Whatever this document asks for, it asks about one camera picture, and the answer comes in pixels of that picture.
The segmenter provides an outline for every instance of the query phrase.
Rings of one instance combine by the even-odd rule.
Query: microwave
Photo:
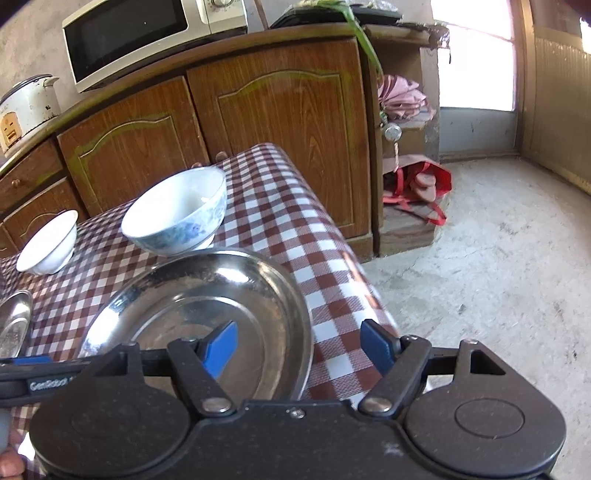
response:
[[[82,93],[247,26],[244,0],[92,0],[62,30]]]

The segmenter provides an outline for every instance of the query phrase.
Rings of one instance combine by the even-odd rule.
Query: white bowl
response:
[[[192,168],[150,188],[129,207],[123,234],[155,255],[176,255],[209,240],[226,214],[226,174]]]
[[[22,249],[17,270],[47,275],[65,267],[74,253],[77,220],[78,212],[68,210],[44,225]]]

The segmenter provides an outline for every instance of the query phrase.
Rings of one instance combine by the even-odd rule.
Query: stainless steel plate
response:
[[[0,304],[0,358],[18,356],[32,312],[33,298],[27,290],[16,291]]]
[[[134,278],[96,316],[79,356],[122,342],[165,348],[238,324],[238,348],[218,379],[230,398],[299,398],[310,372],[310,315],[282,267],[242,249],[213,248],[168,261]],[[164,379],[147,379],[170,390]]]

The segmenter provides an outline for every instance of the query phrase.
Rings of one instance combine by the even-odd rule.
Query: brown and white checkered tablecloth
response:
[[[358,401],[379,378],[359,345],[361,321],[395,330],[378,294],[318,198],[286,154],[261,144],[218,165],[228,182],[228,210],[214,246],[242,247],[291,271],[312,316],[314,357],[305,397]],[[0,260],[2,297],[19,288],[33,294],[26,355],[74,357],[101,305],[127,281],[162,258],[121,233],[128,202],[79,226],[74,256],[55,275],[19,274],[16,257]],[[25,429],[32,407],[15,409]]]

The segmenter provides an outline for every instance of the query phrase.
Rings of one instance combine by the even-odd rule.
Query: red bag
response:
[[[451,172],[424,155],[402,155],[398,158],[398,164],[395,158],[385,158],[383,166],[384,203],[395,205],[399,210],[416,215],[434,225],[445,224],[447,217],[437,204],[437,199],[441,199],[452,190]],[[394,178],[388,179],[388,174],[392,174]],[[432,198],[432,201],[425,201],[425,198]],[[411,204],[414,202],[429,205],[436,214],[435,218],[413,208]]]

